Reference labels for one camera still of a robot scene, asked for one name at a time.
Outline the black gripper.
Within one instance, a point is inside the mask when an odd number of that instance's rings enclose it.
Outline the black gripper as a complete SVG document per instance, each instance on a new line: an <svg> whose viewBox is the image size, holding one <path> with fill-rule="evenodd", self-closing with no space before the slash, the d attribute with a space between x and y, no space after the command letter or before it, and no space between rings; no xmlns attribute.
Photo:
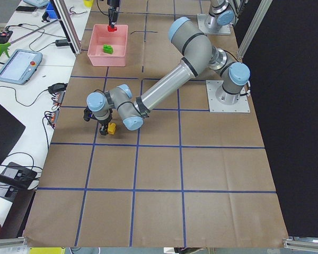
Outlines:
<svg viewBox="0 0 318 254"><path fill-rule="evenodd" d="M99 118L96 118L93 112L88 107L86 107L84 109L83 119L86 122L89 122L91 119L97 120L101 124L99 133L101 135L108 135L108 124L112 120L112 109L108 109L107 113L104 116L102 117L99 116Z"/></svg>
<svg viewBox="0 0 318 254"><path fill-rule="evenodd" d="M120 0L107 0L107 4L110 6L108 10L109 26L115 26L118 19L118 11L116 9L120 7Z"/></svg>

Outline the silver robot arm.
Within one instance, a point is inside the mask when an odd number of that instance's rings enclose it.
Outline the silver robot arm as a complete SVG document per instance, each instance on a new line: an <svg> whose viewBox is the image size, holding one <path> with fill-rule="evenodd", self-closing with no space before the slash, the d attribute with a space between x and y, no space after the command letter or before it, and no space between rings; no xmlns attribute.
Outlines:
<svg viewBox="0 0 318 254"><path fill-rule="evenodd" d="M112 111L116 110L129 131L142 127L151 110L170 94L206 68L214 70L223 79L217 99L225 105L234 104L244 85L249 82L250 69L235 61L222 49L213 46L209 38L187 17L175 20L168 32L170 42L182 54L180 63L149 90L131 101L133 95L126 84L106 92L92 92L87 96L83 119L101 124L100 134L107 135Z"/></svg>
<svg viewBox="0 0 318 254"><path fill-rule="evenodd" d="M119 16L118 8L120 1L107 1L108 9L108 31L114 32L117 30L116 23ZM234 11L230 8L229 1L210 1L210 8L207 18L205 19L205 26L208 28L215 28L217 25L222 27L230 24L235 18Z"/></svg>

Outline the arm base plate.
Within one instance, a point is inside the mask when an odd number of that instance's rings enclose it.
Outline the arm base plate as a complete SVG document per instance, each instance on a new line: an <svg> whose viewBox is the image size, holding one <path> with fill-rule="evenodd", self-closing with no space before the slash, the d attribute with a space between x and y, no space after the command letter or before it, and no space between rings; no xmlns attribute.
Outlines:
<svg viewBox="0 0 318 254"><path fill-rule="evenodd" d="M230 35L231 17L232 14L222 14L216 17L209 14L197 14L198 28L204 34Z"/></svg>
<svg viewBox="0 0 318 254"><path fill-rule="evenodd" d="M235 95L225 92L222 80L206 80L209 111L211 113L250 113L247 96L241 96L244 88Z"/></svg>

